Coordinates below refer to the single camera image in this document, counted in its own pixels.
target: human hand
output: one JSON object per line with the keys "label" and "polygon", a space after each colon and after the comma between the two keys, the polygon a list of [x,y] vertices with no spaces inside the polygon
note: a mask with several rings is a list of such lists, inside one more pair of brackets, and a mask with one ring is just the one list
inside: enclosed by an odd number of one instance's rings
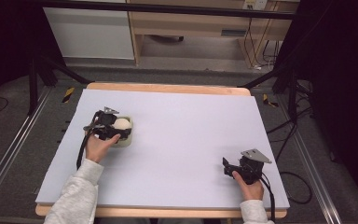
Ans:
{"label": "human hand", "polygon": [[242,197],[245,201],[263,200],[264,188],[260,180],[255,181],[252,185],[247,185],[238,172],[233,171],[232,176],[234,176],[235,180],[237,180],[237,183],[240,185]]}
{"label": "human hand", "polygon": [[119,138],[119,133],[108,140],[101,140],[91,134],[86,144],[86,159],[99,163],[106,156],[107,149],[116,143]]}

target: gray sleeve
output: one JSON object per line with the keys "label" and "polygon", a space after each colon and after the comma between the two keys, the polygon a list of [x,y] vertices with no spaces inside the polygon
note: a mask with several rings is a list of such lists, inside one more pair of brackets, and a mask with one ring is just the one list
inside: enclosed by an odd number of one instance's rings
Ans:
{"label": "gray sleeve", "polygon": [[240,204],[244,224],[273,224],[267,219],[266,209],[260,200],[248,200]]}
{"label": "gray sleeve", "polygon": [[98,198],[97,182],[102,172],[100,164],[83,160],[78,171],[63,186],[62,194],[48,212],[45,223],[92,223]]}

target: table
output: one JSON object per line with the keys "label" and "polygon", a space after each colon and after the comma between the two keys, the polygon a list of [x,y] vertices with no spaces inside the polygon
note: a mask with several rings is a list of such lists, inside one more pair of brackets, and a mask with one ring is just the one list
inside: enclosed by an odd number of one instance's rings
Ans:
{"label": "table", "polygon": [[[180,86],[159,84],[126,84],[126,83],[91,83],[89,90],[110,91],[144,91],[144,92],[175,92],[192,94],[219,94],[219,95],[242,95],[250,96],[246,89],[216,87],[216,86]],[[38,204],[36,213],[45,216],[51,204]],[[286,209],[277,209],[276,218],[286,216]],[[153,208],[130,208],[101,206],[96,209],[96,217],[209,217],[209,218],[238,218],[241,211],[222,209],[153,209]]]}

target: handheld controller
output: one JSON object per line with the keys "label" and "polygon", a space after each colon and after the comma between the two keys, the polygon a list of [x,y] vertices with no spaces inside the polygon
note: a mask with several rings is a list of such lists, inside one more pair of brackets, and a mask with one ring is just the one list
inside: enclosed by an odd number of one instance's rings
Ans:
{"label": "handheld controller", "polygon": [[225,175],[232,176],[232,172],[237,171],[245,183],[251,185],[261,178],[264,163],[271,161],[257,149],[243,151],[241,155],[240,166],[231,165],[223,158],[224,172]]}
{"label": "handheld controller", "polygon": [[116,129],[114,127],[117,120],[115,114],[118,114],[118,112],[108,107],[106,107],[104,111],[99,110],[95,112],[91,125],[84,127],[83,130],[97,134],[101,140],[112,138],[118,133],[120,134],[120,139],[128,138],[131,134],[131,128],[124,130]]}

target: wooden panel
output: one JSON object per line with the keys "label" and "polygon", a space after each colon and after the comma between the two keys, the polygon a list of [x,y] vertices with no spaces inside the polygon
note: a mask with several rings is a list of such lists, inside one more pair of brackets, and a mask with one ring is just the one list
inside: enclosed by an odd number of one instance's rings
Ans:
{"label": "wooden panel", "polygon": [[[241,9],[242,0],[127,0],[137,4],[156,4],[193,7],[219,7]],[[296,11],[297,0],[268,1],[265,10]],[[248,67],[258,64],[257,56],[264,46],[265,40],[284,40],[291,21],[219,17],[203,15],[184,15],[167,13],[131,13],[131,28],[135,35],[176,35],[176,36],[205,36],[238,38],[240,48]],[[245,36],[222,35],[222,30],[245,31]]]}
{"label": "wooden panel", "polygon": [[177,93],[194,93],[194,94],[246,95],[246,96],[251,95],[249,90],[245,88],[229,88],[223,86],[187,86],[187,85],[93,82],[88,85],[87,89],[112,90],[112,91],[153,91],[153,92],[177,92]]}
{"label": "wooden panel", "polygon": [[[51,205],[38,204],[36,213],[39,216],[46,216]],[[275,210],[276,218],[286,217],[287,210]],[[144,209],[144,208],[115,208],[97,207],[96,217],[207,217],[207,218],[241,218],[240,210],[190,210],[190,209]]]}

